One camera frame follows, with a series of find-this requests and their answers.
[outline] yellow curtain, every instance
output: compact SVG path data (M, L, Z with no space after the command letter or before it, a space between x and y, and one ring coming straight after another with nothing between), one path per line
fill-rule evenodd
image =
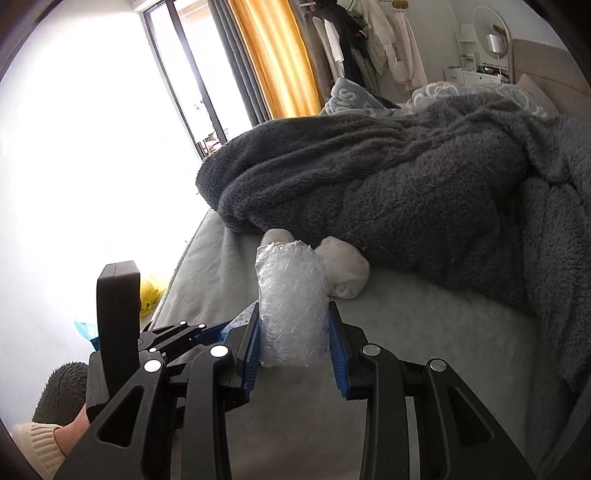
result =
M317 115L310 59L289 0L229 0L272 118Z

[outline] bubble wrap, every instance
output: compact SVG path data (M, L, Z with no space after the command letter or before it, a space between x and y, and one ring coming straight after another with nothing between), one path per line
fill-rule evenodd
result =
M329 347L324 264L308 245L275 242L256 252L261 364L308 366Z

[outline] bed sheet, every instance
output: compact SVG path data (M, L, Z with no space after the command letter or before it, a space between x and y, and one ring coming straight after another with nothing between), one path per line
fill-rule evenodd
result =
M260 239L225 229L211 210L179 262L154 326L181 320L211 326L250 305L258 296ZM535 321L481 296L376 267L357 299L337 304L344 322L400 359L447 360L523 451ZM228 412L226 422L235 480L359 478L365 402L340 398L329 360L259 369L251 402ZM411 442L415 436L411 426ZM418 479L412 451L411 478Z

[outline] yellow plastic bag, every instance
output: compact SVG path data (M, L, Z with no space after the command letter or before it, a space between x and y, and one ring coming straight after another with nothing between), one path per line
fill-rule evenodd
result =
M144 318L154 311L167 287L168 283L155 275L140 278L139 299L142 302L142 308L139 311L139 318Z

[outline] lamp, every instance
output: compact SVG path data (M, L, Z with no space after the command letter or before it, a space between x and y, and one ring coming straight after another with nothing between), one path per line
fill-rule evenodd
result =
M486 36L488 42L488 48L491 52L496 53L496 59L499 61L499 77L503 77L501 73L501 57L507 52L507 43L500 35L489 34Z

